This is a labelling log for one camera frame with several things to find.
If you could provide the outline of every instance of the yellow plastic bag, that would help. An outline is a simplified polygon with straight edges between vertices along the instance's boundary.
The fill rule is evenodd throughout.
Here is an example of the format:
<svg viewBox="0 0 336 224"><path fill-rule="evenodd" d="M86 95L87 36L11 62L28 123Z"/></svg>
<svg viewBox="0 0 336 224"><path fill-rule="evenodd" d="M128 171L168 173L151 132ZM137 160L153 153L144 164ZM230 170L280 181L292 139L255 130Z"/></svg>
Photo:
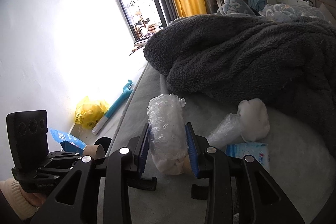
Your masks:
<svg viewBox="0 0 336 224"><path fill-rule="evenodd" d="M77 104L75 123L81 124L83 128L93 129L108 109L109 105L105 100L90 101L86 96Z"/></svg>

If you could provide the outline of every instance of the hand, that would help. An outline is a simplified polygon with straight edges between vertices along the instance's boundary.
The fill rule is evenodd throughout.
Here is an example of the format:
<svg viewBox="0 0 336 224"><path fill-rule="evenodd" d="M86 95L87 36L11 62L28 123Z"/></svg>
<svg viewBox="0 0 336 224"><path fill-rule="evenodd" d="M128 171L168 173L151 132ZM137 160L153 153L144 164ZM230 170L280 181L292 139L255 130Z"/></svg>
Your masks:
<svg viewBox="0 0 336 224"><path fill-rule="evenodd" d="M47 195L40 193L26 193L21 185L19 185L20 192L22 196L30 203L30 205L35 207L41 207L45 200L47 199Z"/></svg>

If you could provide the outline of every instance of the gray mattress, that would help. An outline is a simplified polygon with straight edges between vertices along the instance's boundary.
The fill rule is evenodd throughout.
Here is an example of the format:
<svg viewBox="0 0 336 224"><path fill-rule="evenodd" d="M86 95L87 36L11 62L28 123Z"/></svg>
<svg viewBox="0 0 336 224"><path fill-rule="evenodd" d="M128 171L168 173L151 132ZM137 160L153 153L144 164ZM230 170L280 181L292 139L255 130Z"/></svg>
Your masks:
<svg viewBox="0 0 336 224"><path fill-rule="evenodd" d="M127 145L141 134L148 120L149 100L162 93L160 75L149 64L129 98L108 153ZM184 120L191 122L197 135L207 137L237 106L222 104L201 94L178 94L186 99ZM268 144L270 174L288 195L306 223L318 214L335 185L335 160L322 138L306 124L268 108L270 132L262 140ZM207 185L190 175L159 173L148 153L145 178L157 177L157 190L147 192L129 187L134 224L204 223L206 200L190 196L193 183Z"/></svg>

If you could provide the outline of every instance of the white desk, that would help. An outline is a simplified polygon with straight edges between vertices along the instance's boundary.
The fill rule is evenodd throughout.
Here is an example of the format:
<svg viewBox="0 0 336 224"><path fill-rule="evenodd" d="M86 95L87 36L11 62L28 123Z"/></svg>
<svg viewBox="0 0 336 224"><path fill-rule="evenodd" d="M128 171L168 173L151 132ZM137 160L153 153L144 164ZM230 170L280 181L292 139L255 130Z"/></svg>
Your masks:
<svg viewBox="0 0 336 224"><path fill-rule="evenodd" d="M277 2L288 4L289 6L292 5L301 5L301 6L309 6L309 2L304 1L304 0L277 0Z"/></svg>

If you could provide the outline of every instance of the blue package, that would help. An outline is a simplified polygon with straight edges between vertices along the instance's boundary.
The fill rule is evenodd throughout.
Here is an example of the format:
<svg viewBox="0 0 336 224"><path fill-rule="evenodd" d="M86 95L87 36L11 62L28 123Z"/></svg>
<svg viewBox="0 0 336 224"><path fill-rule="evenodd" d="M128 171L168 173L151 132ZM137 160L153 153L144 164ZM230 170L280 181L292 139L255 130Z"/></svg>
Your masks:
<svg viewBox="0 0 336 224"><path fill-rule="evenodd" d="M80 153L80 155L83 154L86 144L81 140L69 133L58 131L56 129L50 129L50 133L54 140L61 144L65 152Z"/></svg>
<svg viewBox="0 0 336 224"><path fill-rule="evenodd" d="M246 155L252 155L269 172L269 154L265 143L228 144L225 154L240 159Z"/></svg>

